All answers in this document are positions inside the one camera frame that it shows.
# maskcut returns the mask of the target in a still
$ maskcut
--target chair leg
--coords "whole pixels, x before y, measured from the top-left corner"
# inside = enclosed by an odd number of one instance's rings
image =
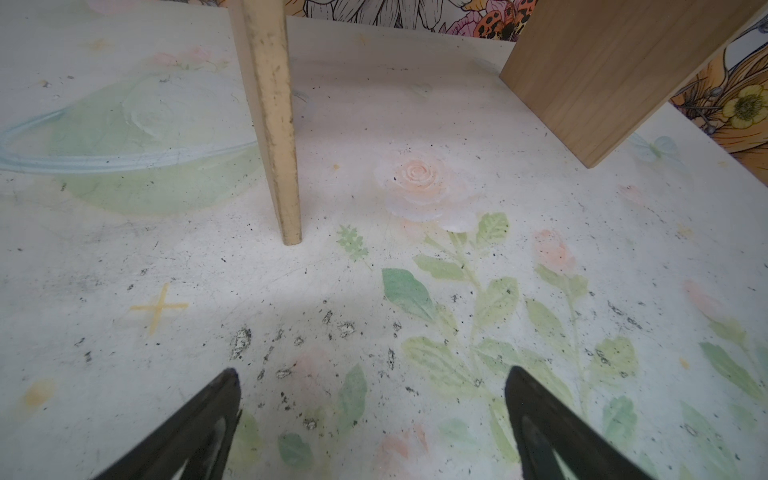
[[[301,242],[283,0],[230,0],[230,21],[266,179],[286,245]]]
[[[766,0],[542,0],[500,77],[593,167],[765,6]]]

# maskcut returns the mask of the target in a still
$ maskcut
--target pink rose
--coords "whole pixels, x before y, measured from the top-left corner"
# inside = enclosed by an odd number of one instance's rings
[[[576,269],[576,258],[563,242],[560,234],[542,230],[534,235],[534,254],[541,265],[555,273],[572,275]]]
[[[114,15],[127,12],[141,0],[88,0],[88,6],[102,15]]]
[[[210,61],[211,52],[207,48],[197,46],[192,50],[185,52],[185,55],[191,60],[192,63],[204,63]]]
[[[449,232],[467,232],[477,224],[472,176],[458,174],[434,151],[395,154],[376,168],[386,190],[386,208],[412,222],[435,221]]]
[[[156,65],[163,65],[165,67],[172,67],[179,63],[176,57],[168,53],[158,53],[152,57],[151,61]]]
[[[373,465],[379,478],[422,478],[425,469],[432,467],[424,428],[417,424],[412,429],[385,435]]]
[[[619,194],[632,202],[635,205],[638,205],[639,207],[645,207],[646,201],[645,201],[645,195],[643,192],[635,187],[634,185],[627,185],[626,187],[624,185],[619,185],[618,188]]]

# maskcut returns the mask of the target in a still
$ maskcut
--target yellow cross mark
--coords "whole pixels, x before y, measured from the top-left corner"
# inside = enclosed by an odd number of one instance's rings
[[[131,310],[150,310],[154,311],[154,315],[152,316],[152,324],[149,325],[149,334],[150,336],[154,333],[154,331],[157,329],[157,325],[160,323],[160,314],[162,313],[163,309],[166,308],[187,308],[190,304],[189,303],[165,303],[165,294],[168,293],[168,285],[169,283],[166,283],[163,285],[163,290],[160,292],[160,299],[157,301],[157,304],[155,305],[133,305],[131,307]]]

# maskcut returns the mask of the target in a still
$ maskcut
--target painted rose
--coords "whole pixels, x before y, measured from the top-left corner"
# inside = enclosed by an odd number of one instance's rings
[[[451,169],[434,151],[395,154],[376,168],[386,190],[386,208],[397,217],[435,221],[449,232],[467,232],[477,224],[477,193],[472,176]]]
[[[560,234],[542,230],[534,235],[534,254],[541,265],[555,273],[572,275],[576,270],[576,258]]]
[[[426,434],[421,425],[384,436],[373,461],[377,478],[422,478],[431,463]]]

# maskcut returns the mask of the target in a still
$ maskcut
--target floral wallpaper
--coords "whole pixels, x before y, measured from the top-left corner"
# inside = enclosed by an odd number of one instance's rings
[[[670,102],[768,184],[768,15],[745,30]]]

